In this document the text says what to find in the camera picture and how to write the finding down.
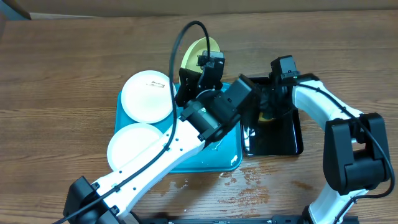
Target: white robotic arm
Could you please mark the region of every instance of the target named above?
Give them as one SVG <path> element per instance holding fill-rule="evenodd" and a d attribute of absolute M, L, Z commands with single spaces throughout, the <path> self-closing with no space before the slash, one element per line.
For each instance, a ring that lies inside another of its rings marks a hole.
<path fill-rule="evenodd" d="M 301 84 L 319 88 L 320 90 L 328 93 L 356 117 L 359 117 L 360 114 L 362 114 L 362 112 L 359 110 L 349 107 L 347 104 L 331 94 L 321 81 L 310 80 L 302 82 Z M 292 97 L 293 104 L 298 109 L 304 110 L 304 112 L 310 115 L 310 117 L 314 119 L 323 130 L 325 130 L 327 121 L 332 121 L 338 118 L 350 119 L 350 117 L 343 113 L 325 95 L 315 90 L 302 86 L 294 86 Z M 337 191 L 333 190 L 328 183 L 326 183 L 316 201 L 311 203 L 309 206 L 309 214 L 312 222 L 316 224 L 332 224 L 339 212 L 349 202 L 351 197 L 364 195 L 367 192 L 368 190 L 360 189 L 354 190 L 346 195 L 340 195 Z M 338 223 L 342 222 L 343 216 L 340 218 L 340 220 L 338 220 Z"/>
<path fill-rule="evenodd" d="M 245 105 L 253 99 L 254 90 L 253 83 L 242 75 L 225 92 L 203 92 L 200 97 L 189 101 L 177 119 L 169 149 L 153 164 L 112 192 L 163 151 L 172 127 L 119 170 L 92 184 L 84 177 L 74 182 L 65 203 L 65 218 L 56 223 L 68 220 L 72 224 L 113 224 L 122 221 L 137 201 L 174 167 L 200 152 L 207 144 L 219 141 L 234 128 Z"/>

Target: cable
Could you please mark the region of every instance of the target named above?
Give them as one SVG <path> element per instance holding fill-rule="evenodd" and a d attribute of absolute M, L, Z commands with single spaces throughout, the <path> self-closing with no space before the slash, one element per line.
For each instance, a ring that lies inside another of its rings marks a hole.
<path fill-rule="evenodd" d="M 170 138 L 167 141 L 166 145 L 163 147 L 163 149 L 158 153 L 158 155 L 156 155 L 151 161 L 149 161 L 145 166 L 141 167 L 137 172 L 133 173 L 131 176 L 129 176 L 126 180 L 122 181 L 120 184 L 114 186 L 111 190 L 109 190 L 108 192 L 106 192 L 105 194 L 103 194 L 102 196 L 100 196 L 99 198 L 97 198 L 96 200 L 94 200 L 93 202 L 89 203 L 88 205 L 84 206 L 83 208 L 73 212 L 72 214 L 68 215 L 67 217 L 63 217 L 61 219 L 59 219 L 58 221 L 54 222 L 53 224 L 61 224 L 64 223 L 66 221 L 68 221 L 69 219 L 79 215 L 82 212 L 87 211 L 88 209 L 90 209 L 91 207 L 93 207 L 94 205 L 96 205 L 97 203 L 100 203 L 102 200 L 104 200 L 107 196 L 111 195 L 112 193 L 115 193 L 116 191 L 120 190 L 121 187 L 123 187 L 123 185 L 125 185 L 126 183 L 128 183 L 130 180 L 132 180 L 133 178 L 137 177 L 140 173 L 142 173 L 144 170 L 146 170 L 149 166 L 151 166 L 160 156 L 163 155 L 163 153 L 165 151 L 167 151 L 169 149 L 169 146 L 171 144 L 171 142 L 173 141 L 174 135 L 175 135 L 175 129 L 177 126 L 177 107 L 175 105 L 175 96 L 174 96 L 174 89 L 173 89 L 173 77 L 174 77 L 174 61 L 175 61 L 175 55 L 177 54 L 177 49 L 178 46 L 180 45 L 180 42 L 182 40 L 182 37 L 184 36 L 184 34 L 186 33 L 186 31 L 193 25 L 199 25 L 202 29 L 203 32 L 205 33 L 206 36 L 206 43 L 207 43 L 207 56 L 208 56 L 208 60 L 210 59 L 210 40 L 209 40 L 209 34 L 207 33 L 206 27 L 205 25 L 203 25 L 203 23 L 199 22 L 199 21 L 191 21 L 189 22 L 187 25 L 185 25 L 185 27 L 181 30 L 181 32 L 179 33 L 179 35 L 177 36 L 177 39 L 174 42 L 174 46 L 172 49 L 172 53 L 170 56 L 170 63 L 169 63 L 169 86 L 170 86 L 170 94 L 171 94 L 171 98 L 172 98 L 172 106 L 173 106 L 173 126 L 172 126 L 172 132 L 170 134 Z"/>
<path fill-rule="evenodd" d="M 135 212 L 130 211 L 130 214 L 137 220 L 138 224 L 144 224 Z"/>
<path fill-rule="evenodd" d="M 286 86 L 301 86 L 301 87 L 305 87 L 305 88 L 309 88 L 311 90 L 315 90 L 319 93 L 321 93 L 322 95 L 324 95 L 325 97 L 327 97 L 333 104 L 335 104 L 342 112 L 344 112 L 345 114 L 347 114 L 350 118 L 352 118 L 355 122 L 357 122 L 359 124 L 359 126 L 362 128 L 362 130 L 364 131 L 365 135 L 373 142 L 374 145 L 376 145 L 376 148 L 379 150 L 379 152 L 381 153 L 384 162 L 387 164 L 387 168 L 388 171 L 390 173 L 390 186 L 389 188 L 381 194 L 377 194 L 377 195 L 359 195 L 359 196 L 354 196 L 351 197 L 351 199 L 349 200 L 349 202 L 343 207 L 343 209 L 339 212 L 339 214 L 337 215 L 337 217 L 335 218 L 335 221 L 333 222 L 333 224 L 337 224 L 338 220 L 341 218 L 341 216 L 347 211 L 347 209 L 351 206 L 352 203 L 356 203 L 356 201 L 358 199 L 361 198 L 382 198 L 385 196 L 388 196 L 393 190 L 394 190 L 394 186 L 395 186 L 395 182 L 396 182 L 396 177 L 395 177 L 395 173 L 394 173 L 394 169 L 392 168 L 392 165 L 390 163 L 390 161 L 387 159 L 386 154 L 384 153 L 384 151 L 382 150 L 380 144 L 376 141 L 376 139 L 373 137 L 372 133 L 367 129 L 367 127 L 365 127 L 365 125 L 354 115 L 352 115 L 344 106 L 342 106 L 341 104 L 339 104 L 339 102 L 334 99 L 331 95 L 329 95 L 328 93 L 326 93 L 325 91 L 319 89 L 319 88 L 315 88 L 313 86 L 309 86 L 309 85 L 304 85 L 304 84 L 300 84 L 300 83 L 294 83 L 294 84 L 288 84 Z"/>

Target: blue tray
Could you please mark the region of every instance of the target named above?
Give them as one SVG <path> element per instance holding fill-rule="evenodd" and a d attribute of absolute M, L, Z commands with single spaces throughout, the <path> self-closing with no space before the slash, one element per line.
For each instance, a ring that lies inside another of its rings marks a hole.
<path fill-rule="evenodd" d="M 229 83 L 224 83 L 222 90 L 225 91 L 229 86 Z M 137 123 L 137 121 L 131 119 L 124 112 L 120 98 L 121 92 L 119 93 L 118 104 L 116 106 L 115 134 L 121 128 L 129 124 Z M 177 108 L 178 116 L 180 116 L 182 109 L 183 108 Z M 170 114 L 167 118 L 152 125 L 165 133 L 172 123 L 173 115 Z M 232 171 L 239 167 L 242 159 L 241 125 L 239 122 L 221 141 L 211 143 L 197 155 L 182 162 L 174 168 L 171 173 Z"/>

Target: wood grain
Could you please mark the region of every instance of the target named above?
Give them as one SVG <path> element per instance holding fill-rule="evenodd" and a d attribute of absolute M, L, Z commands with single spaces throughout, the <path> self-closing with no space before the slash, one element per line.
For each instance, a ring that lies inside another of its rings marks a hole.
<path fill-rule="evenodd" d="M 7 22 L 0 45 L 1 223 L 55 221 L 74 180 L 110 171 L 106 148 L 119 91 L 141 70 L 167 73 L 173 42 L 194 19 L 226 55 L 224 81 L 265 75 L 271 60 L 292 54 L 300 71 L 318 75 L 347 104 L 380 113 L 398 167 L 398 11 Z M 199 28 L 188 32 L 179 60 L 202 36 Z M 323 132 L 305 113 L 300 119 L 301 156 L 245 157 L 234 172 L 169 174 L 135 211 L 174 218 L 300 214 L 325 184 Z M 350 214 L 397 223 L 397 209 L 395 191 L 360 201 Z"/>

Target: robotic arm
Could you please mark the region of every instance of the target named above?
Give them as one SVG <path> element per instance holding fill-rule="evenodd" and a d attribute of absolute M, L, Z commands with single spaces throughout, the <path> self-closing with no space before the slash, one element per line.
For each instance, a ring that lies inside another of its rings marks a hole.
<path fill-rule="evenodd" d="M 275 92 L 276 95 L 283 94 L 282 98 L 278 99 L 291 101 L 296 108 L 308 113 L 325 131 L 323 170 L 327 183 L 316 201 L 304 210 L 302 223 L 333 223 L 351 197 L 364 195 L 368 190 L 376 188 L 380 182 L 389 179 L 389 174 L 383 158 L 375 151 L 361 129 L 317 90 L 328 93 L 351 114 L 366 123 L 388 155 L 384 122 L 376 113 L 362 114 L 344 104 L 327 91 L 316 76 L 300 75 L 295 69 L 291 56 L 278 58 L 271 65 L 270 79 L 276 80 L 273 88 L 284 88 L 283 91 Z M 179 163 L 199 153 L 209 143 L 222 139 L 240 120 L 246 108 L 259 97 L 256 85 L 244 75 L 241 75 L 224 93 L 219 90 L 202 91 L 197 98 L 190 99 L 185 104 L 168 151 L 145 171 L 108 195 L 101 203 L 74 216 L 69 222 L 122 223 L 137 201 L 153 185 Z M 76 212 L 107 194 L 109 190 L 144 167 L 163 149 L 170 133 L 171 128 L 160 140 L 122 168 L 99 178 L 94 183 L 89 184 L 84 177 L 78 179 L 69 189 L 63 214 L 67 217 Z M 366 143 L 366 148 L 353 152 L 351 145 L 353 141 Z"/>

